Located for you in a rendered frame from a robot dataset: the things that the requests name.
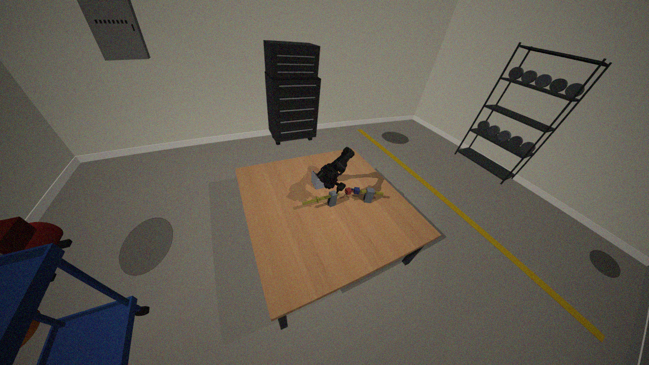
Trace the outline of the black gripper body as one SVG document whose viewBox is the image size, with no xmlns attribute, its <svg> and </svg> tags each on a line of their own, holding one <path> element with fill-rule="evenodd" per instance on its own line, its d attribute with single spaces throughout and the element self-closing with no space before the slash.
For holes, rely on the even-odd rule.
<svg viewBox="0 0 649 365">
<path fill-rule="evenodd" d="M 322 181 L 322 182 L 325 182 L 325 181 L 323 180 L 323 176 L 325 176 L 325 174 L 322 175 L 322 176 L 320 177 L 319 180 Z M 334 177 L 334 181 L 335 181 L 335 185 L 338 186 L 338 187 L 337 187 L 338 190 L 342 191 L 342 190 L 346 187 L 346 184 L 343 184 L 342 182 L 340 182 L 340 183 L 337 182 L 337 181 L 338 181 L 338 176 L 335 176 L 335 177 Z"/>
</svg>

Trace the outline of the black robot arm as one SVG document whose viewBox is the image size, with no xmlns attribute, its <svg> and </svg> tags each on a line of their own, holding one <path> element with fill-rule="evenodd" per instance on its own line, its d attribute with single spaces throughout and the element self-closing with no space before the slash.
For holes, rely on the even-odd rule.
<svg viewBox="0 0 649 365">
<path fill-rule="evenodd" d="M 355 154 L 353 150 L 349 147 L 346 147 L 344 148 L 343 152 L 336 160 L 334 160 L 332 163 L 328 163 L 327 165 L 324 165 L 321 168 L 321 171 L 318 174 L 316 173 L 318 179 L 320 179 L 320 177 L 325 174 L 325 176 L 323 176 L 323 180 L 325 181 L 323 185 L 326 189 L 334 188 L 335 185 L 334 177 L 342 175 L 342 173 L 347 168 L 348 160 L 354 157 L 354 155 Z M 338 173 L 338 171 L 340 173 Z"/>
</svg>

